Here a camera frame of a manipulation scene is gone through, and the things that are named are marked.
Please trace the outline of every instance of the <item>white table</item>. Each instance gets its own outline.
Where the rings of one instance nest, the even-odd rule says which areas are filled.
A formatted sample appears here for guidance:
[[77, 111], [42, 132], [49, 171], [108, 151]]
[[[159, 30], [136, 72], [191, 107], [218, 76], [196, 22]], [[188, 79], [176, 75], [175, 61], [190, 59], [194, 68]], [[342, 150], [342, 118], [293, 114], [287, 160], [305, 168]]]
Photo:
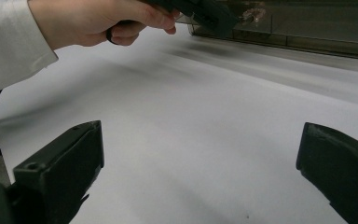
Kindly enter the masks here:
[[183, 24], [58, 55], [3, 91], [0, 144], [11, 171], [102, 121], [105, 166], [72, 223], [345, 223], [296, 156], [305, 122], [358, 139], [358, 60], [195, 37]]

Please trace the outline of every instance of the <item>human hand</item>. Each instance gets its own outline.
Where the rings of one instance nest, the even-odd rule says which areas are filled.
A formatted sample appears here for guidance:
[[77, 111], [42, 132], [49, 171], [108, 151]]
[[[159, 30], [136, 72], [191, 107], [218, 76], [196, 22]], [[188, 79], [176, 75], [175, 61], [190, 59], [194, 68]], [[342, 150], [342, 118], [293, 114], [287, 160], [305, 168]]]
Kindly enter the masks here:
[[131, 45], [146, 26], [173, 35], [179, 15], [138, 0], [29, 0], [28, 5], [52, 49], [100, 44], [112, 26], [112, 41], [123, 46]]

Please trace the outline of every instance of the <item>finger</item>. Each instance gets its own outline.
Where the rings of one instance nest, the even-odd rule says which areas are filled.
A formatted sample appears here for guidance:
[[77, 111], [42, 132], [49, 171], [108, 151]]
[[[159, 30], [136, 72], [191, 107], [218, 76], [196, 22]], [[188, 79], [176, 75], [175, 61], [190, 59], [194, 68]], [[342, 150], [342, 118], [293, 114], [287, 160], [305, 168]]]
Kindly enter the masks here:
[[163, 11], [158, 10], [146, 3], [139, 1], [123, 1], [123, 11], [128, 12], [126, 20], [138, 21], [146, 26], [161, 29], [171, 29], [174, 26], [174, 17], [171, 14], [166, 15]]
[[112, 37], [112, 41], [121, 46], [129, 46], [138, 38], [139, 35], [130, 36], [130, 37]]
[[171, 15], [173, 15], [173, 17], [177, 19], [180, 16], [180, 11], [174, 8], [171, 12]]
[[173, 28], [171, 29], [166, 29], [165, 33], [169, 34], [169, 35], [174, 35], [176, 34], [176, 27], [173, 26]]
[[131, 37], [138, 35], [146, 26], [138, 21], [115, 25], [112, 29], [113, 37]]

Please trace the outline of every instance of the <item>screw hole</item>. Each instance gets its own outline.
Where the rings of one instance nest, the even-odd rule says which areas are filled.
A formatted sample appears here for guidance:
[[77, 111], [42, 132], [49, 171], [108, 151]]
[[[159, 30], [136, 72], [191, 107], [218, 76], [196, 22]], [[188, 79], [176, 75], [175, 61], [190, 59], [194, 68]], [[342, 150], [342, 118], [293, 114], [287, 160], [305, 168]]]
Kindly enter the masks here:
[[25, 168], [30, 169], [30, 170], [36, 170], [37, 168], [39, 168], [39, 165], [36, 162], [32, 162], [32, 163], [26, 164]]

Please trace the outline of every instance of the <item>white shirt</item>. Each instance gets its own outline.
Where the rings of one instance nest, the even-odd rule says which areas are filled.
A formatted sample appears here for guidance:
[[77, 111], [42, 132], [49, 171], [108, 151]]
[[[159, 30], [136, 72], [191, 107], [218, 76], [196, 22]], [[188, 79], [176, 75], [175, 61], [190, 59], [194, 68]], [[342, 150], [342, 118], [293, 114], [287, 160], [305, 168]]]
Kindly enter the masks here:
[[0, 90], [58, 60], [37, 27], [27, 0], [0, 1]]

